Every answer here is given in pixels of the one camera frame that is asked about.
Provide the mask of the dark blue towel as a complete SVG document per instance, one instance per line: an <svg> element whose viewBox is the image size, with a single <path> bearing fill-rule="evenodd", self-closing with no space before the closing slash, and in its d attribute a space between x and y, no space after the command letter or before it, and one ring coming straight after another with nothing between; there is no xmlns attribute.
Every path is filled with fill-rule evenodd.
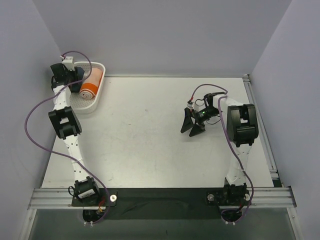
<svg viewBox="0 0 320 240"><path fill-rule="evenodd" d="M74 68L74 70L75 70L75 73L76 73L77 80L81 81L83 79L84 75L85 75L85 70L80 66L76 66Z"/></svg>

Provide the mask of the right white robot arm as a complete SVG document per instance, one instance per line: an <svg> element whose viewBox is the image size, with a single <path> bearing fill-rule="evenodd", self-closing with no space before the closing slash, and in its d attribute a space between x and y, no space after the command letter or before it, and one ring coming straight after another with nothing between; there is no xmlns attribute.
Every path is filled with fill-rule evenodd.
<svg viewBox="0 0 320 240"><path fill-rule="evenodd" d="M194 137L206 131L205 122L210 118L220 118L232 157L224 186L214 194L214 200L224 205L243 205L250 199L246 176L249 153L259 136L256 107L236 101L223 92L208 93L202 101L201 110L196 109L192 98L187 102L180 132L190 131L189 136Z"/></svg>

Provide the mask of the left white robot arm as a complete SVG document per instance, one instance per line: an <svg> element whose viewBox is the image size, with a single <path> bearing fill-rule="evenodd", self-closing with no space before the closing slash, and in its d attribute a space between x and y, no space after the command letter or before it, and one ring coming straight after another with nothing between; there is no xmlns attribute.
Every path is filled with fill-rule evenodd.
<svg viewBox="0 0 320 240"><path fill-rule="evenodd" d="M75 69L69 70L64 64L56 63L50 66L53 77L51 88L56 95L54 108L48 113L55 133L63 141L71 157L74 173L72 190L74 204L82 206L95 206L101 201L101 193L94 178L85 170L84 158L80 148L81 124L71 107L71 90L68 84L78 80Z"/></svg>

